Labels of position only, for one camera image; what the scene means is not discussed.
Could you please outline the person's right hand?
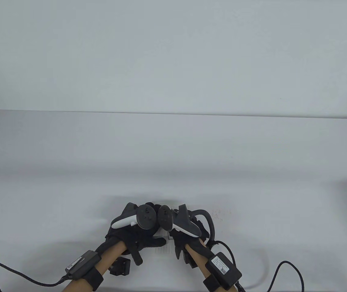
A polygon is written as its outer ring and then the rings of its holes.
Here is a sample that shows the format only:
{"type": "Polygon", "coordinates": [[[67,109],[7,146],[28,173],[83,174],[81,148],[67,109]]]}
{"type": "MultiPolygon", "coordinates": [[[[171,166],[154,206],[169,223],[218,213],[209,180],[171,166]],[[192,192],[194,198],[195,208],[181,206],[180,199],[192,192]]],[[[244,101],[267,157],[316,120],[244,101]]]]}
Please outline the person's right hand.
{"type": "Polygon", "coordinates": [[[186,250],[186,245],[189,245],[189,247],[191,247],[195,252],[207,259],[210,259],[211,257],[213,257],[213,253],[208,247],[204,246],[201,243],[210,238],[209,232],[204,228],[202,222],[196,217],[192,217],[190,218],[190,220],[192,223],[198,226],[201,231],[201,236],[192,237],[190,235],[186,235],[183,232],[172,230],[169,234],[174,240],[176,258],[179,259],[181,252],[186,250]]]}

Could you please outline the person's left hand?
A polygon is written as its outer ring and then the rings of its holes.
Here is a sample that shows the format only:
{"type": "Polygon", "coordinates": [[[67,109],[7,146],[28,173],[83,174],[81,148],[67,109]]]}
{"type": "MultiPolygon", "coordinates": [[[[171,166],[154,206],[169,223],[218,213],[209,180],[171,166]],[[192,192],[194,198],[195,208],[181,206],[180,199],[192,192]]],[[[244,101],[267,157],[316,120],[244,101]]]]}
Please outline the person's left hand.
{"type": "Polygon", "coordinates": [[[167,243],[165,238],[155,236],[160,229],[157,220],[160,207],[160,204],[152,202],[140,206],[128,203],[121,215],[111,222],[104,243],[98,246],[95,252],[102,256],[109,248],[123,242],[126,249],[122,254],[130,254],[135,264],[141,265],[143,259],[140,250],[163,247],[167,243]]]}

